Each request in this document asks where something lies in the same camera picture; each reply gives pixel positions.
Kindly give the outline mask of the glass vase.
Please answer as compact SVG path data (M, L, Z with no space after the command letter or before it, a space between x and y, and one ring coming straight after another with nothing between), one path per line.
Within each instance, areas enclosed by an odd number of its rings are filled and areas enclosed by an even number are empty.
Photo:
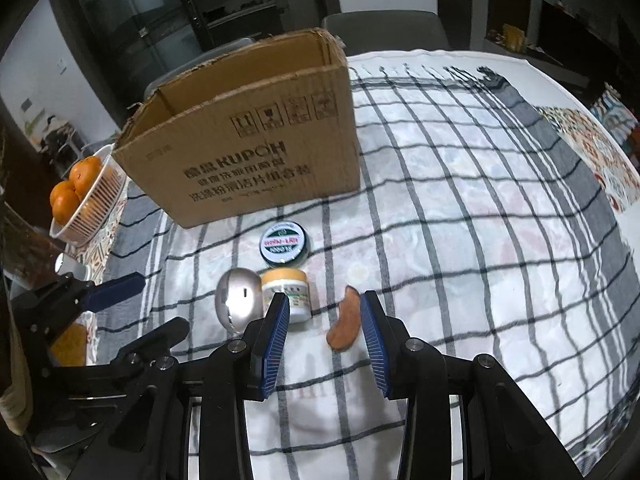
M28 224L7 203L1 204L1 262L4 274L26 289L48 284L61 249Z

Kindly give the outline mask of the grey chair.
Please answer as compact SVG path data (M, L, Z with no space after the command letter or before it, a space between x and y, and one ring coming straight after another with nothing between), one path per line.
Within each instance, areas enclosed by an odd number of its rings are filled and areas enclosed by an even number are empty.
M214 60L215 58L220 58L223 55L229 54L236 50L240 50L241 48L250 46L251 44L254 44L254 43L255 43L255 40L253 38L248 38L248 37L239 38L239 39L235 39L233 41L227 42L222 46L214 47L213 49L210 49L198 55L196 58L192 58L192 60L190 60L189 62L181 64L177 68L170 70L168 73L163 74L163 76L159 76L156 79L154 79L152 82L150 82L146 86L143 92L143 99L146 100L161 84L164 84L165 82L170 81L172 78L175 78L175 76L185 73L188 70L193 70L195 67L198 67L211 60Z
M341 40L347 56L378 51L449 50L439 17L418 10L371 10L330 14L322 27Z

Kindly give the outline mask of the orange fruit front left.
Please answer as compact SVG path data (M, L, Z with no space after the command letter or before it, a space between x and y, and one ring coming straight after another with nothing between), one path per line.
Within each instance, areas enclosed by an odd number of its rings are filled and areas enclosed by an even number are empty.
M70 221L79 204L80 199L73 183L69 180L64 180L52 188L50 193L52 216L61 226Z

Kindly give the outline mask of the white fruit basket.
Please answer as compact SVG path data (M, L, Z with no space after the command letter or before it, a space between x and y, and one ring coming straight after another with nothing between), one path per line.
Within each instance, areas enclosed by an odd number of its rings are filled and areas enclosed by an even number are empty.
M94 154L102 162L102 170L92 188L80 200L70 221L61 226L51 221L49 235L74 247L84 246L99 231L112 212L125 187L126 174L112 156L113 144L107 144Z

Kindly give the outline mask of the white jar yellow lid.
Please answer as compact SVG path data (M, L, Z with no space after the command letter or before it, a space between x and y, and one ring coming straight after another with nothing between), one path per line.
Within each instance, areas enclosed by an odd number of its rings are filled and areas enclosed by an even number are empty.
M278 293L288 297L290 322L303 323L311 319L311 301L307 275L293 268L267 271L262 276L262 303L267 311L273 296Z

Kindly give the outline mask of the small white cylinder speaker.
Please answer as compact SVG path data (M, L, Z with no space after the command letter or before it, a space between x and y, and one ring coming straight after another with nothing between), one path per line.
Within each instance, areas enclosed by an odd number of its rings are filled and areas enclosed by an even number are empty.
M76 260L73 256L61 252L54 260L53 269L58 275L72 274L78 281L91 281L92 271L87 263Z

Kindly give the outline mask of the checkered grey white cloth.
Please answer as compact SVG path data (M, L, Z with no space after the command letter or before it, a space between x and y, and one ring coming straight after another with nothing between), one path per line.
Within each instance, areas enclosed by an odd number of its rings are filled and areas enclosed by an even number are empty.
M175 354L228 340L215 289L280 220L310 239L311 317L286 338L276 391L247 405L259 479L391 479L406 407L376 388L362 341L326 333L346 287L373 290L412 336L462 359L494 356L589 472L639 390L639 279L591 170L502 77L423 64L349 71L361 185L341 196L193 229L130 186L105 274L143 292L98 318L98 359L163 322L191 325Z

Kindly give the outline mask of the round green white balm tin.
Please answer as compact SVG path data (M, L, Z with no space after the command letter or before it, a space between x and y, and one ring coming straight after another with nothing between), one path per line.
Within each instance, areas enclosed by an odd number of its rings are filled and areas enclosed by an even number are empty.
M270 266L298 266L309 252L309 236L296 222L281 221L262 234L259 253Z

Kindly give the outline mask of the orange fruit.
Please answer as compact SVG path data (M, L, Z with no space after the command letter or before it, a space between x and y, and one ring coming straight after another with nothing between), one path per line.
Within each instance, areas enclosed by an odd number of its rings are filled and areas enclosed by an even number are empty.
M88 156L72 167L68 180L73 185L76 195L83 200L96 182L102 170L102 162L98 156Z
M79 204L80 199L73 183L69 180L64 180L52 188L50 193L52 216L61 226L70 221Z

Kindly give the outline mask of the orange fruit right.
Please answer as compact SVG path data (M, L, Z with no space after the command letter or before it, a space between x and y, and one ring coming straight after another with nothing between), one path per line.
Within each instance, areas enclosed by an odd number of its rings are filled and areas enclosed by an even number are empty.
M102 162L98 156L88 156L72 167L68 180L73 185L76 195L83 200L96 182L102 170Z

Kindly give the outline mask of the brown cardboard box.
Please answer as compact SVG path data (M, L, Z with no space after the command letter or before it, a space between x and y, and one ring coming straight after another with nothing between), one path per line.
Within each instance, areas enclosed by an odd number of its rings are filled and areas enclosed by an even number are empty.
M175 76L128 120L112 155L183 228L356 191L343 48L305 29Z

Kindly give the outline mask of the grey chair right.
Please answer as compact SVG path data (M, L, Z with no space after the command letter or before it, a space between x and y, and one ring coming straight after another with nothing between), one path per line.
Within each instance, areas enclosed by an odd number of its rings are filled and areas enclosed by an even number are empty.
M330 14L322 27L341 40L347 56L378 51L449 50L439 17L418 10L371 10Z

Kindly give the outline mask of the grey chair left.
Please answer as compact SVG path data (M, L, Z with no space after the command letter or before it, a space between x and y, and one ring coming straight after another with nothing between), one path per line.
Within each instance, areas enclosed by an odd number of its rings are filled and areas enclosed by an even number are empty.
M248 38L248 37L239 38L239 39L235 39L233 41L227 42L222 46L214 47L213 49L210 49L198 55L196 58L192 58L192 60L190 60L189 62L181 64L177 68L170 70L168 73L163 74L163 76L159 76L156 79L154 79L152 82L150 82L146 86L143 92L143 99L146 100L161 84L164 84L165 82L170 81L172 78L175 78L175 76L185 73L188 70L193 70L195 67L198 67L211 60L214 60L215 58L220 58L223 55L229 54L236 50L240 50L241 48L250 46L251 44L254 44L254 43L255 43L255 40L253 38Z

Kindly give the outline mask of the silver oval metal case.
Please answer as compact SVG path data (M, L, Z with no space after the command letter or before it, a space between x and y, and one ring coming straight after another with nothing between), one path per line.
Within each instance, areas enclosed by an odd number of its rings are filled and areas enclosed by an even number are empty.
M264 315L259 275L245 268L224 272L216 288L215 309L225 330L233 335L242 335L250 322Z

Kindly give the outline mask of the patterned floral table mat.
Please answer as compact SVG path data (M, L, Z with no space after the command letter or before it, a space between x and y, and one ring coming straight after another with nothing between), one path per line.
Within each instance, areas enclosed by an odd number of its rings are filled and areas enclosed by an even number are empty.
M537 110L591 169L616 214L622 214L638 202L638 172L612 136L590 114L554 106L537 106Z

